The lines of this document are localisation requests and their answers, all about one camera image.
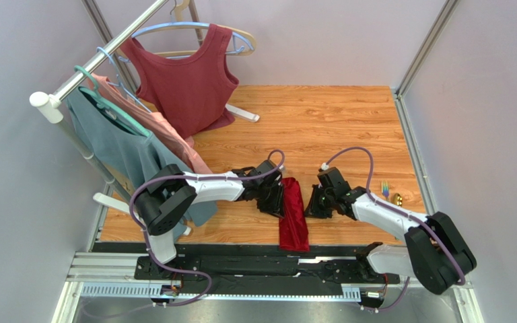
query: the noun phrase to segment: wooden tabletop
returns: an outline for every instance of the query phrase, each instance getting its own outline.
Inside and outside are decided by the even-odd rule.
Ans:
[[[259,114],[251,123],[242,119],[228,127],[194,136],[195,149],[215,172],[258,166],[273,149],[286,154],[283,174],[300,183],[304,205],[312,185],[318,184],[320,165],[350,146],[368,148],[374,156],[371,190],[380,194],[380,181],[387,180],[390,193],[400,193],[403,206],[424,212],[417,181],[388,87],[353,86],[241,86],[230,104]],[[365,186],[368,157],[350,151],[336,166],[351,187]],[[260,213],[256,202],[219,201],[219,212],[205,225],[193,228],[180,242],[278,244],[279,220]],[[398,243],[373,225],[334,214],[332,219],[307,219],[310,244]],[[128,215],[109,210],[102,241],[141,241],[139,228]]]

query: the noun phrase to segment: green hanger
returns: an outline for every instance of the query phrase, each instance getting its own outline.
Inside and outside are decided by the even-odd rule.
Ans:
[[[88,94],[91,96],[98,104],[97,107],[99,109],[107,109],[107,110],[113,110],[115,111],[120,117],[127,120],[134,129],[129,128],[125,123],[118,122],[120,126],[125,128],[128,132],[133,133],[135,135],[143,135],[145,137],[150,136],[150,132],[145,129],[140,123],[138,123],[132,116],[128,115],[125,111],[121,110],[118,106],[113,104],[111,101],[107,100],[106,98],[102,97],[99,93],[99,82],[93,77],[88,71],[86,71],[83,67],[76,65],[74,66],[75,71],[81,72],[83,75],[85,75],[88,79],[91,80],[93,83],[93,89],[88,89],[84,86],[80,86],[79,90],[83,93]]]

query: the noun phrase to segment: teal shirt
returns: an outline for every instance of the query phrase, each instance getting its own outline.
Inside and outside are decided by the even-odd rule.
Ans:
[[[151,131],[127,113],[117,107],[99,108],[97,101],[81,92],[80,88],[65,100],[77,136],[100,161],[129,178],[135,188],[168,164],[176,164],[183,172],[193,172]],[[197,203],[188,208],[184,218],[200,226],[216,212],[217,204],[214,202]],[[173,229],[175,240],[185,229],[183,224],[177,224]]]

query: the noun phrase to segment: red tank top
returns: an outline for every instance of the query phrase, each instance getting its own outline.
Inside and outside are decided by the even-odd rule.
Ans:
[[[185,59],[155,55],[134,38],[121,45],[141,79],[137,97],[154,104],[183,138],[234,121],[225,109],[238,85],[226,63],[231,36],[232,30],[211,24],[203,45]]]

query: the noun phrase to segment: white wall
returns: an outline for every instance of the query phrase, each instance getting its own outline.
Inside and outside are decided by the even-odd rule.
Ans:
[[[517,2],[462,0],[405,102],[485,321],[517,322]]]
[[[241,84],[396,87],[444,0],[195,0],[202,22],[250,32],[258,43],[228,64]],[[97,0],[114,34],[152,0]],[[171,0],[146,26],[170,21]],[[188,10],[185,17],[190,19]],[[194,30],[140,37],[148,50],[196,49]]]
[[[50,322],[103,181],[28,103],[100,39],[80,1],[0,1],[0,322]]]

